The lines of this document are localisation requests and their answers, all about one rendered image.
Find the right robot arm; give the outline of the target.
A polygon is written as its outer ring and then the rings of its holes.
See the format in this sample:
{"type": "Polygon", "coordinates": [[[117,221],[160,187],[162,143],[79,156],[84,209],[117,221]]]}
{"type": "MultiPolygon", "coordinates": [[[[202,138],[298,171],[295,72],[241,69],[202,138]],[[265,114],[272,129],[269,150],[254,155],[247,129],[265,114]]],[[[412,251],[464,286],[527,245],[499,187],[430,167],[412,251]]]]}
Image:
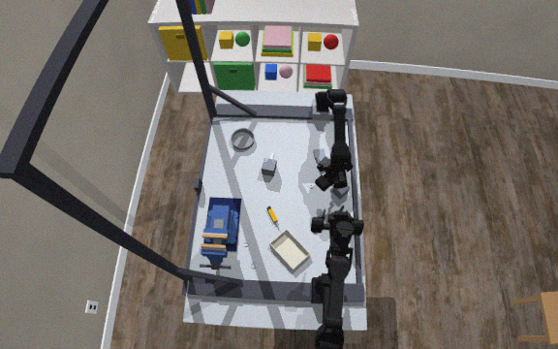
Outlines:
{"type": "Polygon", "coordinates": [[[328,215],[327,223],[331,231],[335,232],[326,252],[327,273],[319,275],[315,285],[317,297],[322,299],[324,296],[323,324],[317,329],[316,349],[342,349],[344,344],[343,318],[341,318],[344,281],[351,270],[354,250],[349,247],[354,227],[348,222],[348,218],[346,211],[335,210],[328,215]],[[350,254],[349,258],[347,254],[350,254]]]}

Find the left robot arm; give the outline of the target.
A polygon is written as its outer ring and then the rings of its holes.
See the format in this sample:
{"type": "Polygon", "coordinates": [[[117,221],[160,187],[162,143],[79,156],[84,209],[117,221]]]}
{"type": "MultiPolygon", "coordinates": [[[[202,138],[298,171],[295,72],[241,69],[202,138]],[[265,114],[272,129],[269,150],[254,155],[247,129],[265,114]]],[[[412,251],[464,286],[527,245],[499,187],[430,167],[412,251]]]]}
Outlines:
{"type": "Polygon", "coordinates": [[[332,109],[334,114],[334,142],[331,148],[330,159],[324,157],[317,165],[319,171],[325,171],[328,175],[330,165],[334,188],[344,188],[348,185],[346,170],[350,169],[352,154],[346,144],[345,113],[348,101],[347,93],[344,89],[328,89],[316,93],[316,111],[328,112],[332,109]],[[345,101],[344,101],[345,100],[345,101]],[[319,103],[318,103],[319,101],[319,103]],[[334,105],[334,103],[344,103],[344,105],[334,105]],[[318,103],[318,105],[317,105],[318,103]],[[348,164],[345,164],[347,163],[348,164]],[[343,164],[343,165],[340,165],[343,164]],[[332,167],[333,165],[333,167],[332,167]]]}

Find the blue vise body top surface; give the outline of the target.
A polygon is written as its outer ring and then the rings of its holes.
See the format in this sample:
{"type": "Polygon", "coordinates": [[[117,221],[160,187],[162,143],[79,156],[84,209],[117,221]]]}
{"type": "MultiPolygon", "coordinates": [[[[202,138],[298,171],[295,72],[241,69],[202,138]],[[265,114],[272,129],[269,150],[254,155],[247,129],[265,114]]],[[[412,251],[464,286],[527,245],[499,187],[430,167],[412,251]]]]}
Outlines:
{"type": "Polygon", "coordinates": [[[230,206],[216,206],[216,205],[213,205],[210,228],[213,228],[213,226],[214,226],[214,219],[224,219],[223,229],[227,229],[228,228],[229,209],[230,209],[230,206]]]}

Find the grey round shallow dish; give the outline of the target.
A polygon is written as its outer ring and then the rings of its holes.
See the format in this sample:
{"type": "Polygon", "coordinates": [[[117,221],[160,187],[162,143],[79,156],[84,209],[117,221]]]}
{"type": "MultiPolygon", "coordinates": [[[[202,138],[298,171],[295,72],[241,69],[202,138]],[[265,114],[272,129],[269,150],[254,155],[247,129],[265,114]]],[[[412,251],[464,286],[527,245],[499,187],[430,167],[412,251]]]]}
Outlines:
{"type": "Polygon", "coordinates": [[[240,128],[235,130],[232,133],[231,141],[232,141],[232,145],[236,149],[246,150],[249,149],[254,144],[255,136],[251,130],[246,128],[240,128]]]}

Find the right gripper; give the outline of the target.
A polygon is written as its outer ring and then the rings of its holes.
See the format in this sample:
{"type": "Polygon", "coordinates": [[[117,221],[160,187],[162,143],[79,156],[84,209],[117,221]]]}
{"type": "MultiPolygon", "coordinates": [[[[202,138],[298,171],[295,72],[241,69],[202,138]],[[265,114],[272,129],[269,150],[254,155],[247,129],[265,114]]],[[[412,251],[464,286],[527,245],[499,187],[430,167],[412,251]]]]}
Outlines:
{"type": "MultiPolygon", "coordinates": [[[[346,210],[347,211],[347,210],[346,210]]],[[[354,226],[353,235],[360,236],[362,234],[362,230],[364,227],[363,220],[354,219],[351,214],[347,211],[349,219],[348,222],[354,226]]],[[[326,210],[321,216],[313,217],[311,222],[311,232],[312,233],[321,233],[322,230],[329,230],[329,237],[330,240],[333,238],[334,232],[331,231],[329,224],[325,224],[325,215],[326,210]],[[324,226],[323,226],[324,224],[324,226]]]]}

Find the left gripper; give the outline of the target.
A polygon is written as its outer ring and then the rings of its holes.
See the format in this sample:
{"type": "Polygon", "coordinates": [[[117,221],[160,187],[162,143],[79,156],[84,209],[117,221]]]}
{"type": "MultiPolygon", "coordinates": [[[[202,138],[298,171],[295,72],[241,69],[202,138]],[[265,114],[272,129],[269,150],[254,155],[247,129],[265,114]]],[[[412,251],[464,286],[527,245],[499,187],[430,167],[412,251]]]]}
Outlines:
{"type": "MultiPolygon", "coordinates": [[[[333,179],[332,179],[332,170],[330,168],[330,165],[327,166],[329,168],[328,170],[328,174],[324,174],[319,176],[316,180],[315,183],[319,186],[319,188],[322,191],[325,191],[327,188],[329,188],[329,186],[331,186],[333,184],[333,179]],[[332,182],[332,183],[331,183],[332,182]],[[330,184],[331,183],[331,184],[330,184]]],[[[353,168],[353,164],[351,163],[350,166],[350,170],[353,168]]]]}

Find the dark blue flat mat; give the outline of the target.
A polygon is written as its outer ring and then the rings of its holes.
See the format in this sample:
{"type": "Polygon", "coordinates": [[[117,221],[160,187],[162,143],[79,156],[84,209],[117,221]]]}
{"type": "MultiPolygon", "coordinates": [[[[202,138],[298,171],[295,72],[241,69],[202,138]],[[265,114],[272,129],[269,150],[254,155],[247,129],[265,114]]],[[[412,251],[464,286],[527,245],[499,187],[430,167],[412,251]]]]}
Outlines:
{"type": "Polygon", "coordinates": [[[230,206],[231,210],[238,212],[238,225],[237,225],[237,237],[236,237],[236,243],[235,244],[225,244],[222,243],[222,245],[226,245],[226,249],[228,251],[236,251],[237,249],[237,239],[238,239],[238,228],[239,228],[239,217],[240,217],[240,208],[241,208],[241,199],[238,198],[216,198],[216,197],[210,197],[209,198],[209,206],[208,206],[208,211],[212,210],[213,205],[216,206],[230,206]]]}

